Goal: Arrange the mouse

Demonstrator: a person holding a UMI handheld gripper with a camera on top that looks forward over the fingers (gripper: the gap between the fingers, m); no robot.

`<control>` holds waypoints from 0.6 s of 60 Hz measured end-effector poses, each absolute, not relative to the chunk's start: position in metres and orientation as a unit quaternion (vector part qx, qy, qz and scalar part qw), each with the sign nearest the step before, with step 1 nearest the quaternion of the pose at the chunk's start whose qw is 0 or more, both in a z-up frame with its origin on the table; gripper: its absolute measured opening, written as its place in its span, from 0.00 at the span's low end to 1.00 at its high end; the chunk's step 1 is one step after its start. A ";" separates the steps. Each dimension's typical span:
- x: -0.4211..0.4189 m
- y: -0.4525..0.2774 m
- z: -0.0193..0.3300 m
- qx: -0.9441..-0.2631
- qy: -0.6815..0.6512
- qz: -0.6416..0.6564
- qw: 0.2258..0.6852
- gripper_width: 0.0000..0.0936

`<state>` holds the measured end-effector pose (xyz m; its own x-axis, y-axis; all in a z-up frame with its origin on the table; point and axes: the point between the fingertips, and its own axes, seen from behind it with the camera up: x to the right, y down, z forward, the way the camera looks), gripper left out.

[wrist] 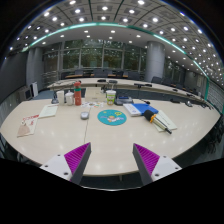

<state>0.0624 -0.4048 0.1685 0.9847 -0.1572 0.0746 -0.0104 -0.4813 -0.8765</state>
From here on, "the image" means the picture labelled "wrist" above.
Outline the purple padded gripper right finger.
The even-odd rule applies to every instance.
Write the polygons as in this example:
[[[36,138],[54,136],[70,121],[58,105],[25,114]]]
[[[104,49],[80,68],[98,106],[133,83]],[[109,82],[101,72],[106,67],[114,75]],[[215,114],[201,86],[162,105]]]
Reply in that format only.
[[[168,156],[159,156],[136,143],[133,144],[133,156],[143,185],[148,185],[181,170],[181,167]]]

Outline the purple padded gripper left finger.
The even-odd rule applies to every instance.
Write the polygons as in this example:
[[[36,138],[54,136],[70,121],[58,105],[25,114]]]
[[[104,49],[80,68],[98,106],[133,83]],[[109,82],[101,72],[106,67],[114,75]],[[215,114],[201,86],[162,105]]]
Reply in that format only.
[[[91,144],[86,143],[66,154],[55,155],[41,169],[79,185],[90,154]]]

